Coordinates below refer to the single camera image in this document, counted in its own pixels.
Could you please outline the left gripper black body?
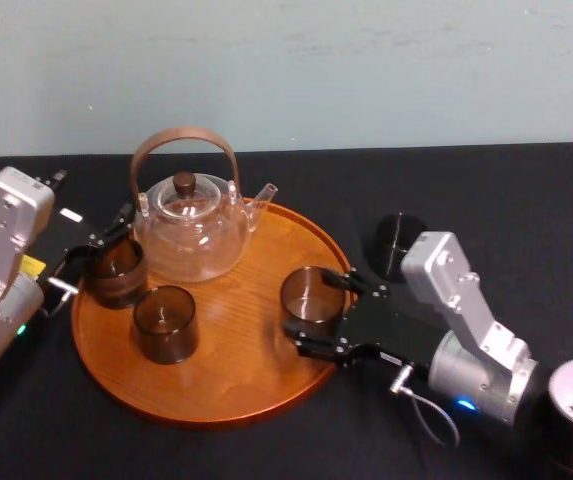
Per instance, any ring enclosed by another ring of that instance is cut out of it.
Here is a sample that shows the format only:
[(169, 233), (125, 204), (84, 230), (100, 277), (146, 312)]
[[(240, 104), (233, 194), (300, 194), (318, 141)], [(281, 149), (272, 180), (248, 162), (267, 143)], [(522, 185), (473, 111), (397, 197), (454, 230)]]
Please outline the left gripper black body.
[(51, 279), (77, 287), (80, 279), (64, 277), (65, 255), (79, 245), (96, 245), (100, 231), (77, 212), (64, 207), (53, 210), (48, 225), (23, 254), (20, 272), (35, 281), (44, 294), (44, 305), (56, 305), (66, 290)]

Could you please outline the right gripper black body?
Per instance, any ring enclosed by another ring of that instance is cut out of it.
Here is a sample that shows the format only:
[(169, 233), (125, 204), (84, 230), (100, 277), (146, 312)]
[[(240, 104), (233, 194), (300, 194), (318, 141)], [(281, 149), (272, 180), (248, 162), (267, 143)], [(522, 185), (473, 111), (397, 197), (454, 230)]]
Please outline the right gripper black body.
[(428, 374), (446, 333), (444, 327), (402, 312), (388, 296), (363, 294), (337, 326), (336, 357), (342, 362), (388, 359)]

